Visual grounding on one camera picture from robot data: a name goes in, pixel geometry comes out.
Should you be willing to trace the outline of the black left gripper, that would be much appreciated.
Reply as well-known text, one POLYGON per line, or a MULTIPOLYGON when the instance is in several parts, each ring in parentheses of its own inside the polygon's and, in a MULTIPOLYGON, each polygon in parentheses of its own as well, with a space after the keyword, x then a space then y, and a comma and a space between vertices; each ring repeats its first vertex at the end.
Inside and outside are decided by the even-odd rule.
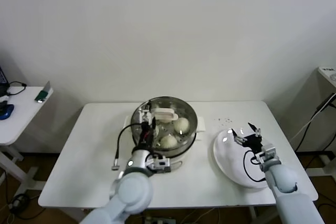
POLYGON ((140 134, 138 147, 141 150, 152 151, 154 138, 159 134, 159 127, 156 124, 156 118, 153 118, 152 116, 151 110, 151 102, 147 102, 145 105, 140 106, 140 123, 142 123, 142 131, 140 134))

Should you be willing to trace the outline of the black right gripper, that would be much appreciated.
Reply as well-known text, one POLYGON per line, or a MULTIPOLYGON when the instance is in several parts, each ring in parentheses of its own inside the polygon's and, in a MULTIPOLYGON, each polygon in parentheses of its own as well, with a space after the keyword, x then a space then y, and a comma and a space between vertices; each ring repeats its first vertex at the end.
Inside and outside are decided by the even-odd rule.
POLYGON ((248 125, 252 133, 245 138, 238 136, 235 130, 231 128, 233 139, 237 144, 241 144, 242 147, 250 148, 254 154, 260 153, 262 148, 261 129, 251 123, 248 123, 248 125))

